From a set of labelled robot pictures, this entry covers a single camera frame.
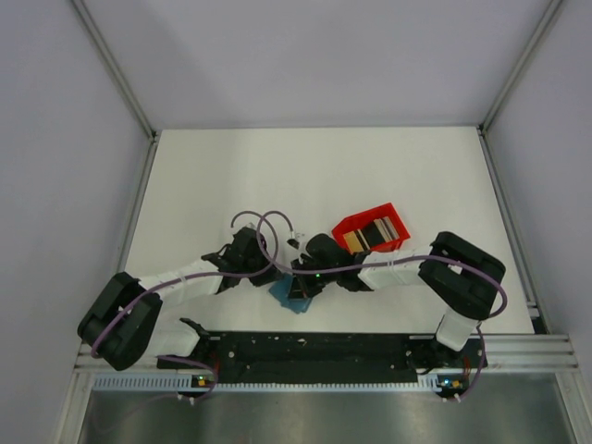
metal floor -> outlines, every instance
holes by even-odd
[[[462,404],[431,393],[223,393],[191,407],[154,394],[94,392],[79,444],[568,444],[553,375],[484,375]]]

white tabletop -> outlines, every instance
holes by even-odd
[[[498,257],[507,267],[509,304],[483,330],[533,332],[474,128],[163,131],[127,271],[146,276],[217,251],[231,241],[228,224],[243,209],[282,210],[296,231],[312,236],[387,202],[411,233],[403,249],[449,230]],[[296,252],[281,219],[274,222],[287,264]],[[294,314],[266,287],[244,281],[166,316],[191,317],[208,329],[432,333],[444,310],[427,286],[349,293],[332,284],[307,313]]]

